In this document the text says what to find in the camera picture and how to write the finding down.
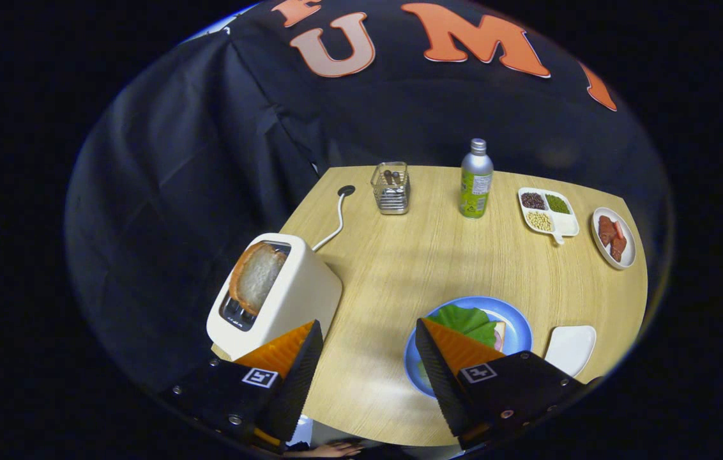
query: wire mesh container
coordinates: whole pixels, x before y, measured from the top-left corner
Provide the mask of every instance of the wire mesh container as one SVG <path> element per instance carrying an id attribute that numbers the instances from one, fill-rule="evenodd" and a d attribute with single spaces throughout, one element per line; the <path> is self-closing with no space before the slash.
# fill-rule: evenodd
<path id="1" fill-rule="evenodd" d="M 410 208 L 410 175 L 407 163 L 385 161 L 376 167 L 370 178 L 373 196 L 381 213 L 406 213 Z"/>

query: human hand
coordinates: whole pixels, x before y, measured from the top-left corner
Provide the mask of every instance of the human hand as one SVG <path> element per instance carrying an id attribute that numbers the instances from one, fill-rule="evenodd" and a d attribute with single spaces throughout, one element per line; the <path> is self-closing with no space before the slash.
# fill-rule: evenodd
<path id="1" fill-rule="evenodd" d="M 349 457 L 356 455 L 364 449 L 364 446 L 358 443 L 346 443 L 346 442 L 333 442 L 327 443 L 326 445 L 320 445 L 319 447 L 308 452 L 309 457 Z"/>

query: white plate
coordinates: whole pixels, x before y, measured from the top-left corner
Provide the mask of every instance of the white plate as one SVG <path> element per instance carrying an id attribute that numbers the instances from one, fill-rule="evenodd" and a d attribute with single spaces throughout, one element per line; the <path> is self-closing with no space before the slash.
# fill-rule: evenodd
<path id="1" fill-rule="evenodd" d="M 538 195 L 540 195 L 540 198 L 543 199 L 543 205 L 546 207 L 546 209 L 538 210 L 523 206 L 523 200 L 521 196 L 523 196 L 524 193 L 537 193 Z M 558 213 L 549 209 L 549 201 L 546 199 L 546 195 L 554 195 L 557 196 L 557 198 L 563 200 L 566 203 L 566 206 L 568 206 L 569 213 Z M 575 217 L 574 215 L 572 203 L 569 203 L 568 198 L 561 195 L 560 193 L 552 192 L 551 190 L 544 190 L 542 188 L 521 187 L 519 190 L 517 190 L 517 202 L 519 202 L 520 204 L 520 209 L 523 212 L 523 219 L 526 221 L 526 224 L 529 226 L 529 228 L 531 228 L 535 232 L 547 233 L 553 236 L 554 241 L 557 241 L 558 244 L 563 244 L 564 236 L 575 236 L 577 235 L 577 233 L 580 233 L 580 224 L 577 221 L 577 217 Z M 552 227 L 554 228 L 554 232 L 546 232 L 546 230 L 540 230 L 540 228 L 531 225 L 531 222 L 529 222 L 529 213 L 534 212 L 548 215 L 549 219 L 552 221 Z"/>
<path id="2" fill-rule="evenodd" d="M 544 359 L 574 378 L 588 364 L 596 342 L 592 326 L 555 327 Z"/>
<path id="3" fill-rule="evenodd" d="M 607 247 L 603 247 L 603 242 L 600 241 L 600 236 L 597 234 L 600 227 L 598 221 L 601 215 L 612 219 L 612 222 L 619 222 L 622 227 L 622 235 L 625 236 L 625 241 L 627 241 L 627 243 L 625 244 L 625 250 L 623 250 L 620 255 L 620 262 L 617 262 L 612 257 L 612 245 L 609 243 Z M 637 258 L 637 248 L 634 242 L 634 235 L 631 234 L 631 229 L 628 227 L 628 224 L 626 224 L 616 212 L 610 210 L 609 208 L 597 208 L 595 210 L 595 214 L 591 216 L 591 222 L 595 228 L 594 233 L 592 233 L 595 236 L 595 244 L 600 250 L 600 253 L 603 254 L 606 261 L 618 270 L 629 268 L 633 265 L 635 259 Z"/>

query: bottle cap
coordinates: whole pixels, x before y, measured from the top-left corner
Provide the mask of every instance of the bottle cap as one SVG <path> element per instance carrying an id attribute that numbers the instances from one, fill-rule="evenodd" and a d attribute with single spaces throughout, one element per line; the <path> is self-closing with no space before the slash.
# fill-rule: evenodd
<path id="1" fill-rule="evenodd" d="M 483 139 L 475 139 L 469 143 L 469 150 L 473 155 L 486 155 L 487 154 L 487 141 Z"/>

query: power cord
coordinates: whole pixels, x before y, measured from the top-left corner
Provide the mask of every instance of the power cord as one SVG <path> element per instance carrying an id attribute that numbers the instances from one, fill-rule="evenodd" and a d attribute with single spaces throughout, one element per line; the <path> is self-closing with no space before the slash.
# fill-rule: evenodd
<path id="1" fill-rule="evenodd" d="M 334 236 L 338 235 L 339 232 L 341 232 L 342 228 L 344 228 L 344 219 L 342 218 L 342 202 L 344 201 L 344 193 L 339 195 L 339 205 L 337 206 L 337 210 L 339 212 L 339 228 L 336 228 L 336 231 L 333 233 L 330 233 L 330 235 L 327 236 L 327 238 L 323 239 L 322 241 L 319 241 L 315 247 L 313 247 L 313 252 L 316 252 L 319 250 L 319 248 L 323 247 L 323 245 L 326 242 L 329 242 L 330 239 L 332 239 Z"/>

